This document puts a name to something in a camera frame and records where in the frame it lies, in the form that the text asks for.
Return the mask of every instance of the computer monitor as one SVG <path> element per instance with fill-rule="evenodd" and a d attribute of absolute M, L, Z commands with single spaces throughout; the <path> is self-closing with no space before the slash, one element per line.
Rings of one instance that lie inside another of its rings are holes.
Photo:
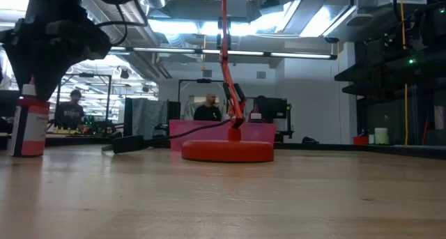
<path fill-rule="evenodd" d="M 258 105 L 259 112 L 262 117 L 267 119 L 286 118 L 286 99 L 265 98 L 265 102 L 259 102 L 258 98 L 254 99 L 254 105 Z"/>

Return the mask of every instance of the red object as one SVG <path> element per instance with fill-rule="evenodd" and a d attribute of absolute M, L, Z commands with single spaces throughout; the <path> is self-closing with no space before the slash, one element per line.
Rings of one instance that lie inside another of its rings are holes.
<path fill-rule="evenodd" d="M 169 122 L 169 134 L 177 135 L 184 132 L 200 128 L 207 125 L 215 124 L 213 121 L 184 121 L 184 120 L 170 120 Z M 209 128 L 193 132 L 192 134 L 172 139 L 170 141 L 170 147 L 172 151 L 181 152 L 181 146 L 186 141 L 203 141 L 203 140 L 218 140 L 228 141 L 229 130 L 231 130 L 231 124 L 226 123 L 223 126 L 216 128 Z M 276 125 L 270 123 L 243 123 L 239 128 L 241 133 L 241 141 L 264 141 L 271 144 L 274 143 Z"/>
<path fill-rule="evenodd" d="M 274 146 L 262 141 L 186 141 L 181 155 L 203 162 L 272 162 Z"/>
<path fill-rule="evenodd" d="M 226 9 L 226 0 L 222 0 L 222 48 L 220 50 L 220 65 L 222 67 L 224 82 L 229 85 L 229 93 L 231 97 L 229 98 L 229 110 L 228 113 L 230 116 L 235 116 L 236 119 L 232 120 L 232 123 L 236 121 L 242 121 L 243 118 L 243 109 L 245 108 L 245 101 L 239 104 L 237 97 L 237 90 L 232 81 L 231 71 L 229 71 L 228 66 L 228 19 L 227 19 L 227 9 Z"/>
<path fill-rule="evenodd" d="M 39 157 L 45 149 L 49 103 L 24 95 L 17 103 L 10 155 Z"/>
<path fill-rule="evenodd" d="M 220 51 L 220 63 L 222 66 L 224 82 L 229 86 L 229 116 L 231 127 L 226 129 L 225 140 L 189 140 L 183 143 L 181 154 L 186 160 L 200 160 L 206 162 L 271 162 L 274 160 L 274 147 L 270 142 L 242 141 L 244 135 L 243 109 L 246 99 L 238 102 L 237 90 L 232 81 L 228 66 L 228 34 L 227 34 L 226 0 L 222 0 L 222 49 Z"/>
<path fill-rule="evenodd" d="M 368 145 L 369 138 L 368 137 L 353 137 L 354 145 Z"/>
<path fill-rule="evenodd" d="M 423 144 L 422 145 L 424 145 L 424 142 L 426 142 L 428 125 L 429 125 L 429 119 L 426 117 L 426 121 L 424 122 L 424 133 L 423 133 Z"/>

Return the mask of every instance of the red robotic arm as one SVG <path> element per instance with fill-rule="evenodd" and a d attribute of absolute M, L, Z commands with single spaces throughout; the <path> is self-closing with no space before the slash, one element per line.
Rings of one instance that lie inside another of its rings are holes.
<path fill-rule="evenodd" d="M 245 108 L 245 97 L 241 96 L 241 90 L 236 89 L 236 85 L 234 85 L 232 81 L 231 71 L 229 71 L 228 66 L 228 17 L 226 10 L 226 0 L 222 0 L 222 49 L 220 50 L 220 64 L 222 66 L 223 78 L 225 82 L 225 86 L 227 86 L 229 90 L 229 115 L 231 118 L 235 117 L 232 120 L 232 128 L 239 128 L 244 121 L 243 117 L 243 109 Z"/>

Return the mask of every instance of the wooden tabletop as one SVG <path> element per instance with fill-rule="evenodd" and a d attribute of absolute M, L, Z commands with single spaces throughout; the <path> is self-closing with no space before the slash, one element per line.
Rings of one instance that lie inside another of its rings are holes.
<path fill-rule="evenodd" d="M 0 155 L 1 238 L 446 238 L 446 162 L 276 151 L 264 164 L 168 150 Z"/>

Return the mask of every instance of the bottle cap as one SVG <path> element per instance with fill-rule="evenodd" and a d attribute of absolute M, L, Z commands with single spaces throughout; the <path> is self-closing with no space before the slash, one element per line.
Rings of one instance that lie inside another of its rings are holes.
<path fill-rule="evenodd" d="M 251 119 L 252 119 L 252 120 L 261 120 L 261 119 L 262 119 L 262 114 L 259 114 L 259 113 L 252 113 L 252 114 L 251 114 Z"/>
<path fill-rule="evenodd" d="M 24 84 L 22 88 L 22 95 L 36 96 L 36 86 L 32 84 Z"/>

